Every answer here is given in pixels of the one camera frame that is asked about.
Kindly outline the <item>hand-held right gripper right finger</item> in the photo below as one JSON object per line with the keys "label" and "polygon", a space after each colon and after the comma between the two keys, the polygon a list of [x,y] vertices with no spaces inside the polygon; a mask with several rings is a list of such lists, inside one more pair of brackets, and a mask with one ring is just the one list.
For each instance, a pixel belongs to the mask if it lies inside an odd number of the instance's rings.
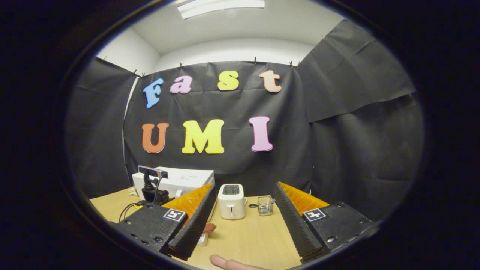
{"label": "hand-held right gripper right finger", "polygon": [[274,199],[302,263],[343,247],[373,226],[344,202],[329,204],[286,183],[276,183]]}

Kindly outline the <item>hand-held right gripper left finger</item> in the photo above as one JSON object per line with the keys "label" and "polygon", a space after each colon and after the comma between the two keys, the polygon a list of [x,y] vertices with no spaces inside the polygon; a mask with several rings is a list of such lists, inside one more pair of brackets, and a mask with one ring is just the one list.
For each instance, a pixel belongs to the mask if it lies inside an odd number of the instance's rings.
{"label": "hand-held right gripper left finger", "polygon": [[216,185],[209,183],[162,206],[147,203],[115,224],[143,248],[187,260],[204,231],[216,201]]}

